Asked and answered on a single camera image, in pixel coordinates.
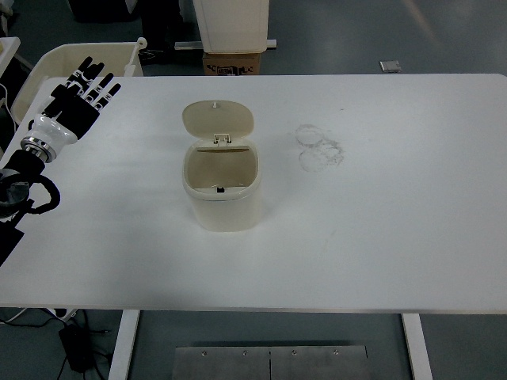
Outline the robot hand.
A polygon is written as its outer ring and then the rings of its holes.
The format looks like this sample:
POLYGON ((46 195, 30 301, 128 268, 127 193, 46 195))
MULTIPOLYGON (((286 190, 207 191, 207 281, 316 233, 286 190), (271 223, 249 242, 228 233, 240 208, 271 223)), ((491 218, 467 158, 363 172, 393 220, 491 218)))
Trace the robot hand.
POLYGON ((119 83, 109 84, 112 73, 99 77, 104 68, 104 63, 87 57, 63 84, 57 85, 29 123, 21 149, 43 162, 52 162, 65 146, 81 139, 121 88, 119 83))

